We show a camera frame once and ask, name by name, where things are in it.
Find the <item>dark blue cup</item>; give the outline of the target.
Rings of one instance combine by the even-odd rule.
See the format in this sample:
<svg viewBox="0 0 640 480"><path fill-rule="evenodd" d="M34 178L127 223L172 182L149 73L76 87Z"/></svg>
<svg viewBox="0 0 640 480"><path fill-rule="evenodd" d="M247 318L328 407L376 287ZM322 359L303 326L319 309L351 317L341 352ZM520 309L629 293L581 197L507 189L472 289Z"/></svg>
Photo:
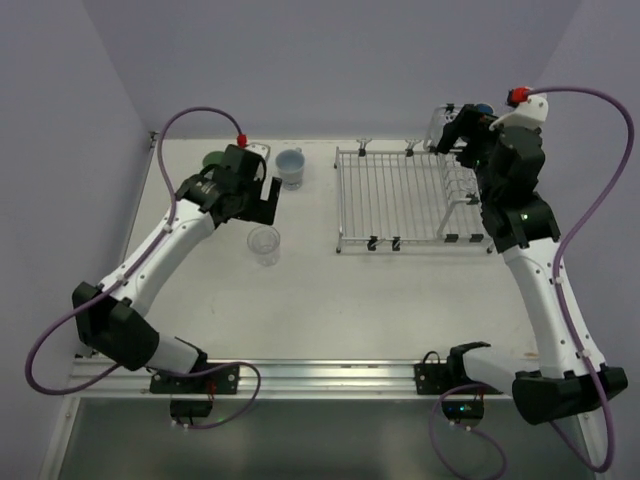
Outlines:
<svg viewBox="0 0 640 480"><path fill-rule="evenodd" d="M494 108L486 103L478 103L475 105L475 108L483 114L493 115L495 113Z"/></svg>

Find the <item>grey footed mug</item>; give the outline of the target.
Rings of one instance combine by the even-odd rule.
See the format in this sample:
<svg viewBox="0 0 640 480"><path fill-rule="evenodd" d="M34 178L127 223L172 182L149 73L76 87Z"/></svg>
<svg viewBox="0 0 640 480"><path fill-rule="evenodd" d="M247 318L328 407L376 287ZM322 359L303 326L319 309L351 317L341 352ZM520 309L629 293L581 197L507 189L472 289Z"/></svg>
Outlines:
<svg viewBox="0 0 640 480"><path fill-rule="evenodd" d="M300 148L280 152L275 158L275 165L285 189L295 191L302 186L306 158Z"/></svg>

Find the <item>green plastic cup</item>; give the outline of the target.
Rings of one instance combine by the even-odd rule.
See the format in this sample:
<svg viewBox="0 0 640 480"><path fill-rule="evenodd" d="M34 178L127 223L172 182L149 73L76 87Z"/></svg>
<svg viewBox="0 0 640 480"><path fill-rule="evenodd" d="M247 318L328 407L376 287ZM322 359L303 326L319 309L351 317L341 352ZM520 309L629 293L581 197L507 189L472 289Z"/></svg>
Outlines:
<svg viewBox="0 0 640 480"><path fill-rule="evenodd" d="M224 157L224 152L223 151L211 151L209 153L207 153L203 159L202 159L202 166L203 167L208 167L211 165L219 165Z"/></svg>

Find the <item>clear glass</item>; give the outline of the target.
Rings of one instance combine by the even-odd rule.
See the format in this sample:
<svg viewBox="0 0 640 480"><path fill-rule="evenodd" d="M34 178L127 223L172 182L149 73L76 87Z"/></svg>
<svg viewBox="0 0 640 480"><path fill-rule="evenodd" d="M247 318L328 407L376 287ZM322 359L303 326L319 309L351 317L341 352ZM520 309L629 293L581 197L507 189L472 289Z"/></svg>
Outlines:
<svg viewBox="0 0 640 480"><path fill-rule="evenodd" d="M272 226L258 226L247 236L247 246L255 260L262 266L270 267L280 259L280 234Z"/></svg>

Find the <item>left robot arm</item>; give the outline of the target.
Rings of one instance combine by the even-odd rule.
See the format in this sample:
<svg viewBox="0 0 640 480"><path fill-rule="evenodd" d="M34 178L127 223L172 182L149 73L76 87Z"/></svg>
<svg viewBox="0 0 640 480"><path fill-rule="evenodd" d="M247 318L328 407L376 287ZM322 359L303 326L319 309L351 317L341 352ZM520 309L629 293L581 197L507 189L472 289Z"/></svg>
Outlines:
<svg viewBox="0 0 640 480"><path fill-rule="evenodd" d="M272 225L281 185L267 177L264 148L227 146L218 162L183 181L161 222L115 271L96 286L76 287L72 303L80 341L129 371L191 378L203 370L202 350L159 333L145 317L179 265L220 225Z"/></svg>

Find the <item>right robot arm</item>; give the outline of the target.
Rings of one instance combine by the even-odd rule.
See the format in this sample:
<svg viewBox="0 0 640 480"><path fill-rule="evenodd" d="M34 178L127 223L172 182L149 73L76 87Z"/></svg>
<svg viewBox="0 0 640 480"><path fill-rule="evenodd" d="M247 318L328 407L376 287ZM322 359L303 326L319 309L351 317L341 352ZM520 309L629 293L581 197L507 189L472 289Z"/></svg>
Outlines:
<svg viewBox="0 0 640 480"><path fill-rule="evenodd" d="M624 369L609 365L590 335L562 260L554 213L536 191L547 112L541 97L501 117L465 104L430 146L444 155L464 144L456 160L475 175L482 224L522 296L538 359L527 363L476 341L452 347L443 364L424 374L444 388L481 383L507 394L531 425L601 408L628 386Z"/></svg>

